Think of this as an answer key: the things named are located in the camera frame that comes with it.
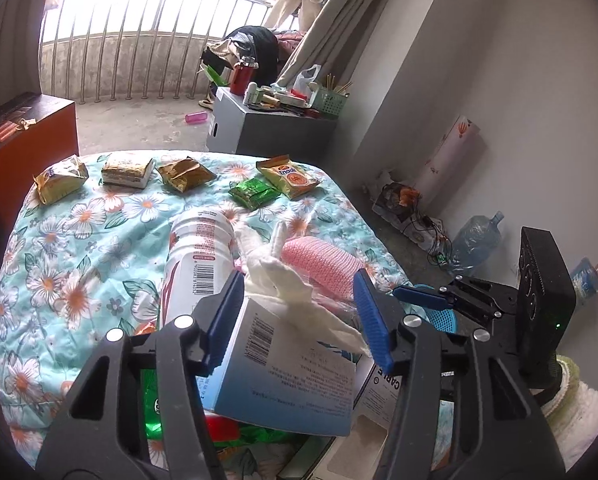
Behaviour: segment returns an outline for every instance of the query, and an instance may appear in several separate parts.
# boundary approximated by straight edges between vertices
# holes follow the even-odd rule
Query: gold snack bag
[[[157,171],[161,174],[164,184],[170,184],[181,193],[217,178],[212,171],[189,156],[157,168]]]
[[[288,198],[293,199],[319,186],[320,180],[311,177],[288,155],[279,155],[260,160],[257,169],[273,186]]]
[[[34,178],[39,200],[51,204],[73,192],[88,179],[88,168],[76,155],[57,162]]]

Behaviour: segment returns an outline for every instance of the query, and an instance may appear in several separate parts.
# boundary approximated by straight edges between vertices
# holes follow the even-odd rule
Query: orange box
[[[27,93],[0,107],[2,235],[14,226],[34,176],[74,154],[79,155],[74,101]]]

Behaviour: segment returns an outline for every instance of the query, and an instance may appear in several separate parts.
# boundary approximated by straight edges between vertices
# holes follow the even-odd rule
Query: red thermos
[[[234,66],[233,82],[230,83],[230,92],[235,95],[244,95],[246,88],[255,70],[259,68],[253,57],[242,57]]]

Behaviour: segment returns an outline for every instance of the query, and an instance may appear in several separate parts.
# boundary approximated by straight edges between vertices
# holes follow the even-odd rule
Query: bed
[[[249,212],[231,200],[228,190],[258,173],[255,158],[153,152],[157,165],[186,155],[218,178],[185,194],[165,186],[157,171],[144,190],[108,187],[101,184],[100,171],[109,153],[101,153],[82,157],[88,181],[59,202],[43,206],[34,190],[26,197],[0,270],[0,403],[17,450],[31,465],[101,337],[114,327],[136,333],[156,319],[170,219],[185,209],[217,206],[230,222],[245,222],[263,238],[282,218],[291,236],[312,235],[361,258],[382,290],[409,283],[322,170],[307,166],[323,181],[307,195],[294,201],[281,196]],[[160,442],[149,446],[153,462],[163,466]],[[276,444],[249,451],[252,472],[274,478],[294,449]],[[238,469],[247,473],[244,457],[239,460]],[[235,461],[230,453],[226,464]]]

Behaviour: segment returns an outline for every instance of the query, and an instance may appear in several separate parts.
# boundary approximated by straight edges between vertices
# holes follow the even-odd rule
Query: screw
[[[490,334],[487,330],[478,328],[473,332],[473,337],[475,338],[475,340],[485,343],[488,339],[490,339]]]
[[[409,326],[410,328],[417,328],[421,325],[421,317],[415,316],[414,314],[409,314],[403,318],[403,324]]]
[[[124,331],[120,328],[111,328],[106,334],[106,339],[111,343],[119,341],[124,336]]]
[[[189,326],[192,326],[192,323],[194,322],[195,320],[192,319],[192,316],[188,316],[188,314],[175,318],[175,326],[180,329],[188,328]]]

